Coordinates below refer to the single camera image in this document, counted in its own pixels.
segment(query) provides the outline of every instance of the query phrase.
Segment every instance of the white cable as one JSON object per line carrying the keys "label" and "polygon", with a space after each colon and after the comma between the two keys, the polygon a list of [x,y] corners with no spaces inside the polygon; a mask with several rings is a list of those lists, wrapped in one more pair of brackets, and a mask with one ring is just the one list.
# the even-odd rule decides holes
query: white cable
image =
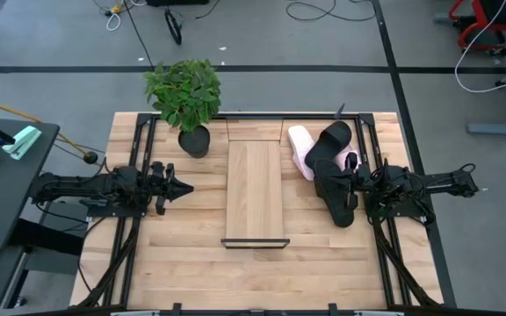
{"label": "white cable", "polygon": [[458,84],[460,85],[460,87],[462,87],[462,89],[468,91],[468,92],[472,92],[472,93],[487,93],[487,92],[491,92],[491,91],[495,91],[495,90],[499,90],[499,89],[502,89],[502,88],[505,88],[506,87],[506,83],[504,85],[500,85],[498,87],[494,87],[494,88],[491,88],[491,89],[485,89],[485,90],[472,90],[472,89],[469,89],[467,88],[461,81],[460,81],[460,78],[458,77],[458,67],[460,67],[460,63],[462,63],[462,61],[464,60],[464,57],[466,57],[466,54],[467,54],[467,51],[470,50],[470,48],[472,48],[472,45],[474,44],[474,42],[495,22],[495,20],[497,19],[497,17],[499,17],[499,14],[501,14],[502,12],[502,9],[505,7],[505,4],[506,4],[506,0],[504,0],[502,2],[502,5],[501,5],[501,8],[499,8],[499,11],[495,14],[495,16],[493,17],[493,19],[491,20],[491,22],[489,22],[489,24],[483,29],[481,30],[481,32],[479,32],[475,38],[472,39],[472,41],[470,42],[470,44],[468,44],[466,50],[464,51],[464,53],[462,54],[462,57],[460,57],[460,60],[458,61],[458,63],[456,64],[456,67],[454,68],[454,75],[456,76],[456,80],[458,81]]}
{"label": "white cable", "polygon": [[[109,30],[109,31],[116,31],[119,27],[120,27],[120,23],[122,23],[122,20],[120,20],[120,16],[114,12],[111,12],[112,15],[111,17],[109,18],[108,22],[106,22],[106,29]],[[114,18],[117,18],[119,20],[119,23],[114,26],[113,28],[111,28],[111,21],[114,19]]]}
{"label": "white cable", "polygon": [[135,6],[142,6],[142,5],[146,5],[146,4],[147,4],[147,3],[146,3],[146,1],[144,1],[144,2],[143,2],[143,4],[138,4],[137,0],[136,0],[136,1],[134,1],[134,0],[130,0],[130,2],[131,2],[133,5],[135,5]]}

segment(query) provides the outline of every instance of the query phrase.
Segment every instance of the pink object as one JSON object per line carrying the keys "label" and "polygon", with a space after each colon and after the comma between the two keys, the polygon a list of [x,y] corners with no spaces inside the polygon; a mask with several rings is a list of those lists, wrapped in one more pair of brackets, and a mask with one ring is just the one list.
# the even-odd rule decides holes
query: pink object
{"label": "pink object", "polygon": [[[290,140],[290,143],[292,144],[292,148],[294,151],[294,154],[292,156],[292,160],[294,161],[294,164],[302,175],[309,181],[314,181],[314,171],[309,168],[304,160],[306,159],[307,153],[312,149],[315,142],[314,139],[312,139],[312,135],[309,134],[306,127],[304,126],[291,126],[288,128],[288,139]],[[344,170],[344,160],[347,157],[347,154],[349,153],[355,153],[358,158],[358,151],[352,150],[351,145],[347,146],[341,153],[339,153],[335,157],[335,164],[341,169],[341,171]]]}

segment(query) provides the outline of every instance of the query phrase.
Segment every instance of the yellow cable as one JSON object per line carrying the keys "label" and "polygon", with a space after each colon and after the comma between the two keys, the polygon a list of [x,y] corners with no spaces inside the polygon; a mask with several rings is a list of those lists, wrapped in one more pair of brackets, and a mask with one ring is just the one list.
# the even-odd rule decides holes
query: yellow cable
{"label": "yellow cable", "polygon": [[[19,115],[20,117],[23,117],[25,119],[30,119],[30,120],[33,120],[35,121],[36,123],[42,123],[42,121],[39,119],[39,118],[36,118],[30,114],[26,114],[26,113],[23,113],[22,111],[17,111],[17,110],[14,110],[10,107],[7,107],[7,106],[4,106],[4,105],[0,105],[0,110],[3,110],[3,111],[7,111],[7,112],[10,112],[10,113],[13,113],[15,115]],[[58,133],[58,135],[60,135],[60,137],[63,138],[64,141],[66,141],[69,145],[71,145],[73,148],[77,149],[80,153],[83,154],[83,156],[86,156],[87,153],[81,149],[76,143],[74,143],[73,141],[69,140],[66,136],[64,136],[62,133]]]}

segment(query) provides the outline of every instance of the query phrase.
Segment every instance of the black plant pot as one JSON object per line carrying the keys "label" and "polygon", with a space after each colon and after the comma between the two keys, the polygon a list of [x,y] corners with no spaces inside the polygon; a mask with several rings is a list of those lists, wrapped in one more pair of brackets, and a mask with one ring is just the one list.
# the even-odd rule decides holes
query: black plant pot
{"label": "black plant pot", "polygon": [[210,132],[204,126],[199,126],[192,132],[181,132],[179,146],[193,158],[202,158],[208,154]]}

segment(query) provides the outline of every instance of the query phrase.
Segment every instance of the potted plant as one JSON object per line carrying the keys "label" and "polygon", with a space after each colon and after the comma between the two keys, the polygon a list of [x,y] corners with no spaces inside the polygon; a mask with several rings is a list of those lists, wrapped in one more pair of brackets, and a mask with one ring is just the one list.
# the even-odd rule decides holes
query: potted plant
{"label": "potted plant", "polygon": [[155,72],[144,74],[148,102],[157,97],[152,106],[170,126],[180,129],[179,146],[194,158],[208,153],[210,133],[202,124],[220,108],[220,81],[214,70],[209,60],[190,60],[167,70],[159,64]]}

